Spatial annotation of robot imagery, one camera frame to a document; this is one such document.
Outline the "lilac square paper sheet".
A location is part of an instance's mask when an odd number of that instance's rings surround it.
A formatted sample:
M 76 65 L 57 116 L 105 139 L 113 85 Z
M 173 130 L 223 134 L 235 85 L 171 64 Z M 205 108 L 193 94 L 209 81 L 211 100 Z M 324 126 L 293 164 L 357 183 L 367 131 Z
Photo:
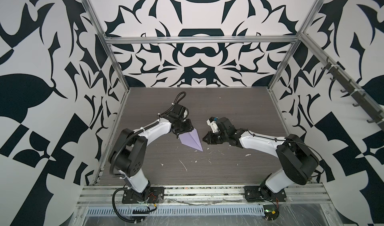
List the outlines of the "lilac square paper sheet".
M 180 134 L 179 139 L 183 145 L 193 148 L 200 152 L 203 151 L 201 140 L 196 129 L 193 129 L 191 132 L 188 133 Z

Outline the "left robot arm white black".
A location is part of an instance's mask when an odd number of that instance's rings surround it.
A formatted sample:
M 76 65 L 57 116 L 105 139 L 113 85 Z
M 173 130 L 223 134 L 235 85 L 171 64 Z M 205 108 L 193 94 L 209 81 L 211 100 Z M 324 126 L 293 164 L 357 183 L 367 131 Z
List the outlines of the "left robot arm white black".
M 109 155 L 110 175 L 126 182 L 135 192 L 143 193 L 150 185 L 142 170 L 147 146 L 169 133 L 178 138 L 192 132 L 194 127 L 188 116 L 189 110 L 185 106 L 173 103 L 170 110 L 159 114 L 149 125 L 123 130 Z

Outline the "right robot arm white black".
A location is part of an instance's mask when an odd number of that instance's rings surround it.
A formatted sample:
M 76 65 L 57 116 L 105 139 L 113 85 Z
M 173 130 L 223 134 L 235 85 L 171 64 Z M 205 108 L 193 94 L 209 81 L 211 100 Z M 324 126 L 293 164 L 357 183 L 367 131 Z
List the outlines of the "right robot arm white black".
M 211 131 L 203 138 L 209 145 L 229 143 L 241 149 L 255 150 L 276 157 L 280 169 L 270 174 L 260 185 L 264 197 L 271 197 L 285 188 L 297 184 L 306 185 L 320 165 L 318 157 L 297 135 L 273 137 L 254 133 L 248 129 L 237 129 L 225 117 L 207 120 Z

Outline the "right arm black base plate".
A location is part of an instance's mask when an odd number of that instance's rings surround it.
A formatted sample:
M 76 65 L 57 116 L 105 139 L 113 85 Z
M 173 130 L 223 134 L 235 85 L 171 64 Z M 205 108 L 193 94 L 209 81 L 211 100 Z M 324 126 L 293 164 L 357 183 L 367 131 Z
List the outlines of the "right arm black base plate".
M 249 203 L 263 201 L 286 201 L 286 193 L 284 190 L 273 193 L 266 186 L 244 186 L 245 200 Z

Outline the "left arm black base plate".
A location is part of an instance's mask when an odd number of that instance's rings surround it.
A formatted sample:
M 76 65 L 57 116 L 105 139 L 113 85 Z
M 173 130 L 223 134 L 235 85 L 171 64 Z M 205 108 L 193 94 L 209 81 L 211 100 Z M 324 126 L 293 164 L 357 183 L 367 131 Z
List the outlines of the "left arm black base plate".
M 148 186 L 142 193 L 138 193 L 133 189 L 125 189 L 123 193 L 123 204 L 138 204 L 138 203 L 159 203 L 164 199 L 164 187 Z

